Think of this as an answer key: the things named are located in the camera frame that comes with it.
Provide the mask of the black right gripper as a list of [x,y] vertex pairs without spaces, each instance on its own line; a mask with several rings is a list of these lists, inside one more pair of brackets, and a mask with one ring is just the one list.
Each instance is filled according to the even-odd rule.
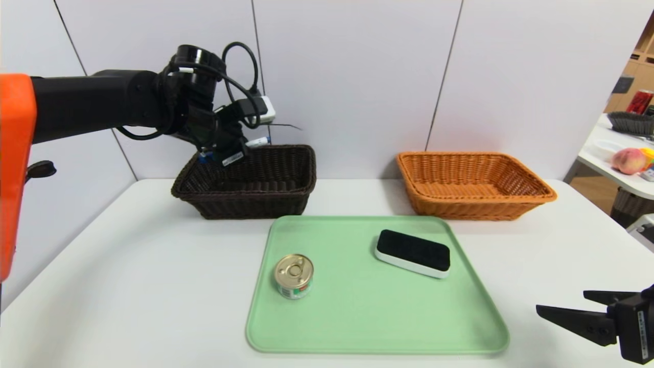
[[599,346],[618,344],[624,360],[645,365],[653,358],[653,286],[640,292],[585,290],[584,298],[607,305],[607,313],[536,305],[538,316]]

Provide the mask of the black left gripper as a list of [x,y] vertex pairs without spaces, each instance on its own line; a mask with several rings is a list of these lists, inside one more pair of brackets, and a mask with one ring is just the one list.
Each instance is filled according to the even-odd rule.
[[247,140],[242,125],[220,125],[211,145],[212,159],[227,167],[247,155]]

